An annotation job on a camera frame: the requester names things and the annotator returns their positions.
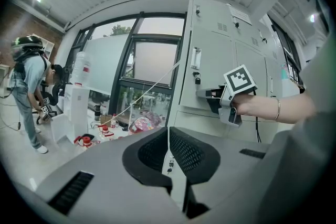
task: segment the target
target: person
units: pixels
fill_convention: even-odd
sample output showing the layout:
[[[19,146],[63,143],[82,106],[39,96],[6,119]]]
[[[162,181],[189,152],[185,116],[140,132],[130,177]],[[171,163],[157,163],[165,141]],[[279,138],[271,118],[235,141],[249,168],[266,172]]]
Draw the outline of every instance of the person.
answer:
[[[265,120],[276,120],[277,122],[290,124],[297,123],[299,120],[316,113],[313,100],[306,91],[281,99],[238,94],[233,99],[233,105],[239,115],[255,116]]]
[[[42,45],[41,39],[34,36],[17,38],[16,43],[20,45]],[[12,74],[10,85],[13,88],[12,95],[24,119],[24,126],[32,147],[37,152],[44,154],[48,152],[48,149],[41,144],[36,136],[32,108],[43,118],[43,112],[35,96],[41,105],[43,105],[43,96],[39,88],[42,78],[46,77],[48,84],[54,84],[53,82],[59,79],[62,74],[62,67],[60,65],[52,65],[42,55],[30,56],[23,61],[23,64],[25,76],[17,71],[14,71]]]

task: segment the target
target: plastic bottle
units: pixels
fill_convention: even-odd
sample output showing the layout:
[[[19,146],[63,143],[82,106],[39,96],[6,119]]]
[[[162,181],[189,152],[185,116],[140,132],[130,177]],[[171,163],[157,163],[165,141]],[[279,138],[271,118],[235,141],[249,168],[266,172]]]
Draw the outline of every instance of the plastic bottle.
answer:
[[[114,120],[111,121],[111,128],[115,128],[115,126],[116,126],[115,124],[116,124],[116,121],[114,119]]]
[[[78,86],[86,86],[90,75],[90,67],[89,56],[83,51],[77,53],[70,82]]]

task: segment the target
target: sleeve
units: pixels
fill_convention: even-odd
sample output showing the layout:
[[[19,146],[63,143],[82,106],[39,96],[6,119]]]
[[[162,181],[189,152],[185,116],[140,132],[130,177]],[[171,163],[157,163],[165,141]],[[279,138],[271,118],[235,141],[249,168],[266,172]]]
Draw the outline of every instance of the sleeve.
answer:
[[[32,65],[26,70],[25,83],[28,86],[28,93],[34,93],[44,73],[44,65]]]

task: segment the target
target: black mesh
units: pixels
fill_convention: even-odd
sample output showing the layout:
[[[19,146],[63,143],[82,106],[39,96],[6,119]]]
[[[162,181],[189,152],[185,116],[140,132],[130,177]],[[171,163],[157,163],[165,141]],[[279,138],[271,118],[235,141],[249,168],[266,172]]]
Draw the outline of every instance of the black mesh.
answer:
[[[162,172],[164,156],[167,152],[167,134],[161,134],[139,148],[138,157],[140,161],[156,170]]]
[[[221,161],[212,146],[175,127],[170,127],[170,150],[190,185],[207,182]]]
[[[147,186],[165,187],[170,194],[173,186],[172,180],[162,175],[167,150],[168,130],[167,127],[163,127],[128,146],[122,154],[122,163],[127,172],[140,183]]]
[[[170,148],[185,175],[195,169],[205,157],[200,148],[173,132],[170,134]]]

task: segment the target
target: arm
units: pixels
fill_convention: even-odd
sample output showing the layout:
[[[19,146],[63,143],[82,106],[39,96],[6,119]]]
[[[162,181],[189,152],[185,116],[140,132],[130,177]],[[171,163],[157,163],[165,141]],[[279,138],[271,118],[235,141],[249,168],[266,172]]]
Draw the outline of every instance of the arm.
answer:
[[[41,111],[41,108],[39,107],[39,105],[38,105],[38,103],[37,103],[37,101],[36,101],[36,99],[35,99],[35,96],[34,96],[34,94],[33,93],[28,93],[28,99],[29,99],[29,101],[30,101],[30,103],[31,103],[31,105],[32,105],[32,107],[34,108],[34,109],[36,109],[37,111]]]
[[[274,120],[278,114],[278,100],[275,98],[239,94],[234,97],[234,107],[239,115],[249,115]],[[314,115],[313,101],[306,93],[280,99],[280,114],[277,122],[294,124]]]
[[[41,94],[39,85],[37,86],[37,88],[36,88],[34,94],[37,96],[38,100],[40,101],[41,106],[43,106],[43,104],[44,104],[44,103],[43,103],[43,96],[42,96],[42,94]]]

